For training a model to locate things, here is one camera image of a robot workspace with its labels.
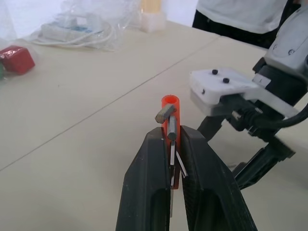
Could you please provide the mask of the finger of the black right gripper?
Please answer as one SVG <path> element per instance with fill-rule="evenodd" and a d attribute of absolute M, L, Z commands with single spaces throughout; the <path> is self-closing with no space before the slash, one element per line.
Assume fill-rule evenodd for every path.
<path fill-rule="evenodd" d="M 209 142 L 221 129 L 224 120 L 225 116 L 206 116 L 197 130 Z"/>
<path fill-rule="evenodd" d="M 270 146 L 261 148 L 247 163 L 239 163 L 232 174 L 240 190 L 256 184 L 277 164 L 277 151 Z"/>

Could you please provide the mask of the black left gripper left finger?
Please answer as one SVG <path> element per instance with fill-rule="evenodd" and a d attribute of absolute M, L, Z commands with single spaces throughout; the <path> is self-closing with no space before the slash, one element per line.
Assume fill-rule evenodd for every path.
<path fill-rule="evenodd" d="M 115 231 L 169 231 L 171 186 L 161 127 L 149 131 L 125 173 Z"/>

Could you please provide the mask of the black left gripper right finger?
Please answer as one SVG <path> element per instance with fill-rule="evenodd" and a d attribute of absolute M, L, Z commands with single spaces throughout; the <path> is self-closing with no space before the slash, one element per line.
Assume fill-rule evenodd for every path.
<path fill-rule="evenodd" d="M 197 130 L 181 126 L 182 179 L 189 231 L 257 231 L 238 184 Z"/>

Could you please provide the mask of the small silver hex key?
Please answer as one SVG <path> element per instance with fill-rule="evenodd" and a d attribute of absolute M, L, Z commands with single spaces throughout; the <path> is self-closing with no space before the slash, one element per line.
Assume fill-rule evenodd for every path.
<path fill-rule="evenodd" d="M 173 187 L 174 187 L 174 181 L 175 181 L 175 167 L 174 166 L 170 166 L 170 167 L 171 167 L 170 218 L 172 218 L 172 216 L 173 216 L 173 196 L 174 196 L 174 189 L 173 189 Z"/>

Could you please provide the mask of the orange hex key holder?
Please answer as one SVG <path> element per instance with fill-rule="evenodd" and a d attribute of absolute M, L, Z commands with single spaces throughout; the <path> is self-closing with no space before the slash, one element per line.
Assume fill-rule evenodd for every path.
<path fill-rule="evenodd" d="M 176 112 L 173 113 L 175 118 L 177 119 L 177 138 L 176 138 L 176 151 L 180 154 L 180 100 L 175 95 L 165 95 L 162 100 L 162 108 L 170 103 L 173 104 L 176 108 Z M 179 188 L 179 180 L 180 180 L 180 164 L 175 157 L 175 171 L 174 171 L 174 185 L 171 187 L 173 190 L 177 190 Z"/>

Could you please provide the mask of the thin silver hex key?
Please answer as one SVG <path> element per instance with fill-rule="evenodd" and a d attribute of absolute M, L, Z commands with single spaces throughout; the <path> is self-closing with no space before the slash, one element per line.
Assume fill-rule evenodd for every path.
<path fill-rule="evenodd" d="M 180 166 L 180 171 L 181 171 L 182 177 L 186 178 L 188 176 L 188 173 L 186 171 L 186 168 L 184 166 L 184 163 L 183 163 L 178 151 L 176 151 L 176 157 L 177 157 L 177 161 L 178 161 L 179 166 Z"/>

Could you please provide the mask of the large dark grey hex key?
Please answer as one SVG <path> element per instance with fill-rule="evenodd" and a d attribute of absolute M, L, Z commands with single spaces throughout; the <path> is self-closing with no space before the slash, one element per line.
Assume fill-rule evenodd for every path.
<path fill-rule="evenodd" d="M 166 104 L 155 116 L 155 121 L 159 124 L 163 124 L 176 110 L 175 105 Z"/>

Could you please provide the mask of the person in white shirt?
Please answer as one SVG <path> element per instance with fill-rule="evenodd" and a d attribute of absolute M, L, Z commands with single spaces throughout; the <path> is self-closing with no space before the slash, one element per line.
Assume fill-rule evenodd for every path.
<path fill-rule="evenodd" d="M 192 27 L 268 49 L 283 20 L 308 0 L 198 0 Z"/>

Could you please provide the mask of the white square box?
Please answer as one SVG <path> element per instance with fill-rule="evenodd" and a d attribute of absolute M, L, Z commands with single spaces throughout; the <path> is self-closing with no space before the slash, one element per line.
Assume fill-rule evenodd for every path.
<path fill-rule="evenodd" d="M 166 15 L 164 12 L 141 14 L 141 31 L 152 33 L 166 28 Z"/>

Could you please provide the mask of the beige cylinder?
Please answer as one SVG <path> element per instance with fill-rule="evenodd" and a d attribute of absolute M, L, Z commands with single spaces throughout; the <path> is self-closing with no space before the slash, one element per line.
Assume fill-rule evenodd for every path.
<path fill-rule="evenodd" d="M 161 12 L 162 0 L 141 0 L 141 11 L 143 13 Z"/>

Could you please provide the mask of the clear plastic bag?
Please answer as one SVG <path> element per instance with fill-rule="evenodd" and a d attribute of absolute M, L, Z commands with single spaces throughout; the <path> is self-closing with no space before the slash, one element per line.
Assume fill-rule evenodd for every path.
<path fill-rule="evenodd" d="M 40 37 L 41 26 L 26 37 L 26 40 L 41 46 L 64 48 L 92 48 L 114 51 L 122 41 L 124 30 L 137 16 L 141 0 L 64 0 L 62 9 L 53 19 L 43 23 L 50 23 L 61 14 L 86 15 L 94 14 L 109 24 L 109 29 L 92 40 L 78 42 L 51 41 Z"/>

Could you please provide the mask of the red block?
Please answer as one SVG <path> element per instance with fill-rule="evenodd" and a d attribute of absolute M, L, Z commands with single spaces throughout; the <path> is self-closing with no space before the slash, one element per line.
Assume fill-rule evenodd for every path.
<path fill-rule="evenodd" d="M 15 45 L 0 51 L 0 62 L 6 71 L 19 75 L 27 73 L 35 66 L 29 50 Z"/>

